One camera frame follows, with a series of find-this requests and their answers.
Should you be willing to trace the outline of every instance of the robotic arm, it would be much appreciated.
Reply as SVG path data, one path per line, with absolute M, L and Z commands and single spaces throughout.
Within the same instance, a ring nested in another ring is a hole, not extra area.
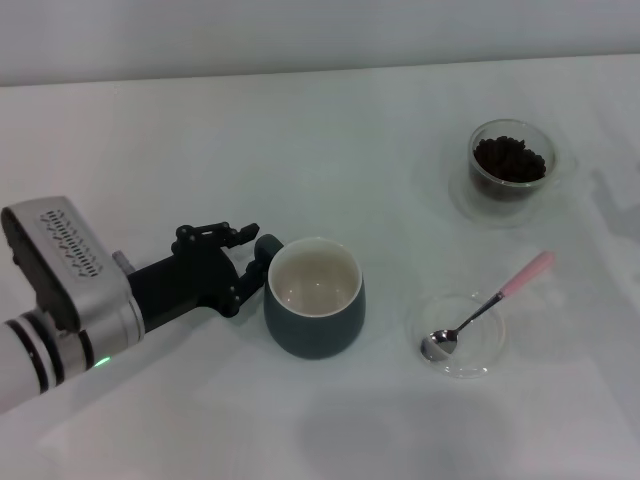
M 255 239 L 259 227 L 185 225 L 172 256 L 134 271 L 109 253 L 65 197 L 4 208 L 2 228 L 37 308 L 0 324 L 0 413 L 132 347 L 196 308 L 233 317 L 263 284 L 282 244 L 260 237 L 241 277 L 222 251 Z

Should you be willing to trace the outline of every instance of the clear glass dish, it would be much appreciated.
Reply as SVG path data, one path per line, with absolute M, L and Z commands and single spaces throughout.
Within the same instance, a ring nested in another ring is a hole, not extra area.
M 511 137 L 524 140 L 526 148 L 545 160 L 546 173 L 539 180 L 516 183 L 494 177 L 484 170 L 474 156 L 481 140 Z M 468 145 L 466 172 L 457 190 L 452 192 L 458 206 L 468 217 L 495 226 L 515 226 L 525 223 L 535 211 L 541 194 L 557 183 L 559 157 L 553 142 L 536 127 L 520 120 L 493 120 L 478 127 Z
M 445 375 L 455 378 L 486 375 L 500 357 L 506 338 L 505 324 L 496 307 L 460 332 L 451 354 L 441 350 L 440 361 L 428 360 L 421 353 L 421 344 L 437 330 L 457 328 L 488 298 L 478 292 L 455 292 L 418 299 L 407 322 L 411 349 L 422 361 Z

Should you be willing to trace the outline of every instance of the glass saucer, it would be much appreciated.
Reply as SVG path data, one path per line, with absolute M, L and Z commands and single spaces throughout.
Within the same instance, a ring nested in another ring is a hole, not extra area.
M 457 328 L 489 297 L 480 293 L 448 293 L 422 297 L 408 318 L 411 348 L 423 361 L 440 373 L 455 378 L 476 378 L 486 375 L 495 366 L 504 347 L 505 324 L 497 307 L 485 312 L 458 335 L 456 349 L 448 354 L 438 346 L 439 361 L 427 359 L 420 351 L 422 341 L 437 330 Z

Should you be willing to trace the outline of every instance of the pink spoon handle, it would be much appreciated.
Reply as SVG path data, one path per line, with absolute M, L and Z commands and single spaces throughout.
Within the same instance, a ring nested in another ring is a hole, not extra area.
M 520 270 L 507 284 L 500 289 L 502 295 L 509 297 L 524 287 L 529 281 L 551 267 L 556 261 L 556 255 L 553 252 L 542 252 L 536 258 L 531 260 L 529 264 Z

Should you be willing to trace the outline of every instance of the black stripe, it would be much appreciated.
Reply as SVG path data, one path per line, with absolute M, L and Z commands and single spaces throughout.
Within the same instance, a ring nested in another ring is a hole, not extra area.
M 51 364 L 53 365 L 53 371 L 56 374 L 56 387 L 64 382 L 64 366 L 62 365 L 62 359 L 60 358 L 60 352 L 58 351 L 58 346 L 56 342 L 53 341 L 51 335 L 49 334 L 49 330 L 42 325 L 36 318 L 36 316 L 31 313 L 23 313 L 22 316 L 27 319 L 27 321 L 31 324 L 33 329 L 36 331 L 42 343 L 47 348 L 47 352 L 49 352 L 49 357 L 51 357 Z
M 78 338 L 80 339 L 82 350 L 84 351 L 87 370 L 89 370 L 90 368 L 93 368 L 96 363 L 95 358 L 93 358 L 93 346 L 91 345 L 91 340 L 89 340 L 89 335 L 87 335 L 87 332 L 84 330 L 78 333 Z
M 40 395 L 49 390 L 49 380 L 47 379 L 47 372 L 44 369 L 44 364 L 42 363 L 42 359 L 40 355 L 38 355 L 38 351 L 36 347 L 33 345 L 33 342 L 27 335 L 27 332 L 24 331 L 22 325 L 20 325 L 15 320 L 9 320 L 6 322 L 9 328 L 16 332 L 16 335 L 24 345 L 25 350 L 31 357 L 31 363 L 33 363 L 33 368 L 36 370 L 36 375 L 38 376 L 38 381 L 40 382 Z

